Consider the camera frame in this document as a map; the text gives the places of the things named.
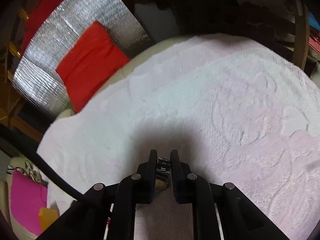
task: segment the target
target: floor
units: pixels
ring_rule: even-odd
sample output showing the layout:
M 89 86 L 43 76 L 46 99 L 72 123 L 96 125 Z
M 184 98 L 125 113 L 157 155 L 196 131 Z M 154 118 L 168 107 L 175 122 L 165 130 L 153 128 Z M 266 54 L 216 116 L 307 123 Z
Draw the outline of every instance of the floor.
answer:
M 5 180 L 10 157 L 0 150 L 0 180 Z
M 317 66 L 314 68 L 310 79 L 320 88 L 320 64 L 317 63 Z

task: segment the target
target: orange object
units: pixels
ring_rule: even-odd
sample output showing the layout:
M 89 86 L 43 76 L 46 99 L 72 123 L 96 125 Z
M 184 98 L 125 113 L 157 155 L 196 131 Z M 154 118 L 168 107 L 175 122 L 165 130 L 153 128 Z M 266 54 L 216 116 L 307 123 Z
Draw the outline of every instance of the orange object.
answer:
M 41 231 L 44 232 L 53 222 L 58 219 L 58 212 L 50 208 L 41 208 L 39 211 L 39 221 Z
M 94 22 L 60 62 L 56 72 L 67 87 L 78 113 L 95 92 L 130 59 L 112 42 L 99 22 Z

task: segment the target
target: magenta cloth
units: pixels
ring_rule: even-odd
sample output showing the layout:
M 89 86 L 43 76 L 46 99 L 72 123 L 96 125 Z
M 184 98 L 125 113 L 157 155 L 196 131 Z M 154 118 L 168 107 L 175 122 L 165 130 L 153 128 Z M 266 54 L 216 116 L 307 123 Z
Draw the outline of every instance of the magenta cloth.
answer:
M 13 172 L 10 207 L 14 219 L 26 230 L 39 236 L 39 211 L 47 207 L 47 188 L 35 183 L 18 171 Z

